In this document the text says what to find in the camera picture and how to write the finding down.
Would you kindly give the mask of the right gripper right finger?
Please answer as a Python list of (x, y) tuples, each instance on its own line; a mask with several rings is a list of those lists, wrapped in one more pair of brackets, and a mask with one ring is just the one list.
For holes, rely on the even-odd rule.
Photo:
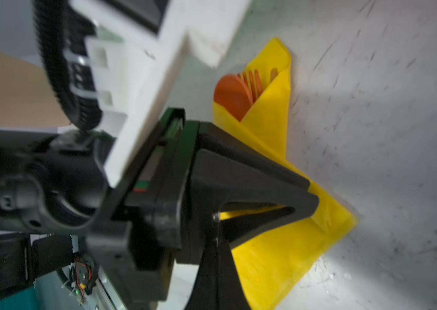
[(217, 240), (217, 309), (250, 309), (227, 240)]

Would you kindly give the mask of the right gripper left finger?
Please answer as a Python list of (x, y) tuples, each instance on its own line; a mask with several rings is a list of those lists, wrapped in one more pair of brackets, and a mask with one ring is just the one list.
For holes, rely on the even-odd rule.
[(217, 302), (217, 267), (218, 267), (218, 241), (212, 240), (206, 245), (196, 275), (193, 290), (185, 310), (193, 309), (218, 309)]

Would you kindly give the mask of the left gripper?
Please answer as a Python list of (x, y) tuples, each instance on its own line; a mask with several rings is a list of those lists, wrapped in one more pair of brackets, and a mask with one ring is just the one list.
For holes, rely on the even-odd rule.
[(213, 238), (236, 248), (309, 218), (319, 206), (309, 186), (216, 125), (169, 108), (97, 210), (86, 244), (124, 306), (156, 306), (175, 253), (199, 264)]

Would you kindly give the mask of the orange plastic spoon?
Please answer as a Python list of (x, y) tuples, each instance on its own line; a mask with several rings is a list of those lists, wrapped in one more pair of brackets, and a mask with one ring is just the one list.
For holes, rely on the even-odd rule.
[(238, 121), (242, 121), (253, 106), (251, 91), (240, 75), (221, 77), (214, 89), (213, 100)]

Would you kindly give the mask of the orange plastic fork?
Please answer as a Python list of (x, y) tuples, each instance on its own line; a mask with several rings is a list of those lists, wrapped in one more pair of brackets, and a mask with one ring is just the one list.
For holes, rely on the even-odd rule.
[(257, 99), (261, 97), (265, 89), (262, 84), (260, 72), (257, 69), (255, 69), (254, 71), (244, 71), (238, 73), (237, 77), (246, 84), (249, 89), (249, 94), (252, 97), (253, 103), (255, 103)]

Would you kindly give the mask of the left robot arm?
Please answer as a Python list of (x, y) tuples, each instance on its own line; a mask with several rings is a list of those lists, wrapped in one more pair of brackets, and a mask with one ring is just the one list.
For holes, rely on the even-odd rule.
[(248, 309), (232, 250), (319, 207), (306, 178), (180, 108), (112, 186), (114, 142), (0, 130), (0, 300), (73, 264), (73, 289), (91, 289), (101, 267), (127, 309), (154, 309), (187, 263), (199, 267), (188, 308)]

